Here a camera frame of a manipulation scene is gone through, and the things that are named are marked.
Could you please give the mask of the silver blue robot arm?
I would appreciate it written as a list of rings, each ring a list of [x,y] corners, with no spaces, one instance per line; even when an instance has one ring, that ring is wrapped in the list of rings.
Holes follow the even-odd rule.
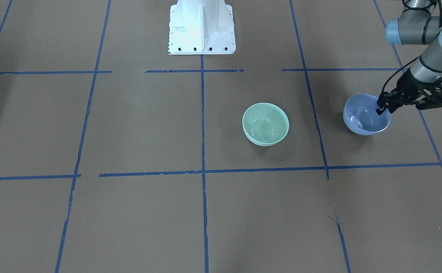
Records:
[[[386,41],[398,45],[427,45],[414,60],[404,65],[396,87],[382,88],[377,99],[378,115],[394,113],[413,105],[418,110],[442,107],[442,13],[433,16],[439,0],[403,0],[401,16],[387,23]]]

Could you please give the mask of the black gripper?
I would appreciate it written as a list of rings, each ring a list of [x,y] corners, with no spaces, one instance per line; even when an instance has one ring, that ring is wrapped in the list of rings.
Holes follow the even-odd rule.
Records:
[[[376,112],[378,115],[382,115],[386,110],[388,110],[389,113],[394,113],[403,106],[415,106],[415,102],[423,98],[419,90],[430,88],[431,86],[436,87],[438,85],[442,86],[442,77],[437,77],[436,81],[432,83],[425,83],[415,79],[410,70],[407,70],[398,79],[396,87],[393,90],[385,92],[384,88],[386,88],[386,85],[383,86],[380,100],[376,102]]]

